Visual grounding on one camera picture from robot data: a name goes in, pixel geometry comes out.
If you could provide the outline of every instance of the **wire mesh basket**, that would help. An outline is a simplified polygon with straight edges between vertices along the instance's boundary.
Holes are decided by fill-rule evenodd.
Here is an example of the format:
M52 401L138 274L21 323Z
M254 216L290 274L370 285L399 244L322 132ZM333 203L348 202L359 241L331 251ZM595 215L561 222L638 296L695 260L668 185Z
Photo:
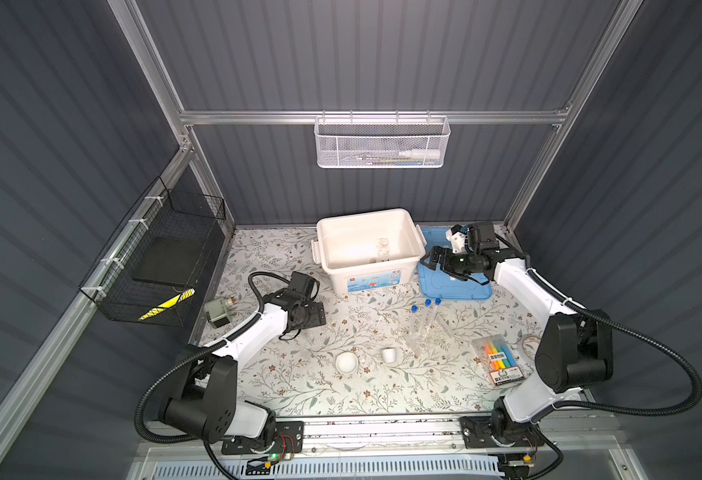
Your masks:
M317 163L321 168L439 168L444 164L446 117L397 118L346 123L317 117Z
M225 241L223 199L165 188L141 219L129 221L132 232L123 247L102 258L115 232L79 290L109 320L169 326L195 321L207 289L202 283L210 281ZM100 282L85 285L104 262Z

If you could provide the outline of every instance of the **small white cup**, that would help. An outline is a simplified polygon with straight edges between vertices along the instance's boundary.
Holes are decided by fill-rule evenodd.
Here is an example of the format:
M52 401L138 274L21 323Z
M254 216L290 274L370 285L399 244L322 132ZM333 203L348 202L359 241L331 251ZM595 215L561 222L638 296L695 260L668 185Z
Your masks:
M381 351L383 363L394 363L396 361L396 349L383 349Z
M350 375L359 366L359 359L351 352L343 352L335 357L335 368L343 375Z

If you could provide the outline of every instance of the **white plastic storage box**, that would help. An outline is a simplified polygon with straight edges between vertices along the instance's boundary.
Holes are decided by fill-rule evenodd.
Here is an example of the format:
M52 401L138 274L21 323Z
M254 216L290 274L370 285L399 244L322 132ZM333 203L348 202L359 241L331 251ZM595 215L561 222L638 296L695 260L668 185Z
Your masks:
M420 226L402 208L324 218L317 234L313 261L329 274L338 295L408 283L425 255Z

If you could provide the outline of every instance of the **vent grille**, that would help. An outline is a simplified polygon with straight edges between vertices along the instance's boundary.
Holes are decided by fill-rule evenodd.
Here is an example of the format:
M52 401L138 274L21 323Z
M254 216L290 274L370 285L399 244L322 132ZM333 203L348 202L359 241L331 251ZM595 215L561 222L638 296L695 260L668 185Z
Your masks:
M498 459L490 456L453 454L417 456L378 456L348 458L295 458L273 466L269 475L245 475L244 460L221 460L238 478L353 478L415 475L486 475L504 476ZM157 462L154 480L212 480L222 478L212 462Z

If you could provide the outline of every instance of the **floral tablecloth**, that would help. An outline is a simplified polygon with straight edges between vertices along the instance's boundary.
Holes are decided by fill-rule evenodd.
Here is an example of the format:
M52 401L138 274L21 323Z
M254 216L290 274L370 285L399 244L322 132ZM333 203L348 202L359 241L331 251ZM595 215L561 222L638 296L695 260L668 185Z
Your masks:
M321 283L327 325L304 330L295 340L272 340L239 376L238 396L277 411L280 416L374 414L406 412L460 412L488 410L505 392L490 387L470 342L499 333L506 338L519 366L531 368L521 353L521 339L542 333L532 315L502 287L493 283L485 301L445 301L440 315L449 321L455 337L431 330L429 345L420 357L406 346L411 305L421 306L417 276L408 284L337 296L327 274L313 262L309 242L314 229L238 230L228 257L220 296L235 296L235 322L257 306L247 285L255 270L284 276L295 270ZM277 280L256 279L262 293L281 288ZM231 326L205 326L202 343ZM380 351L398 351L393 365L383 364ZM335 369L335 356L353 352L358 370L349 376Z

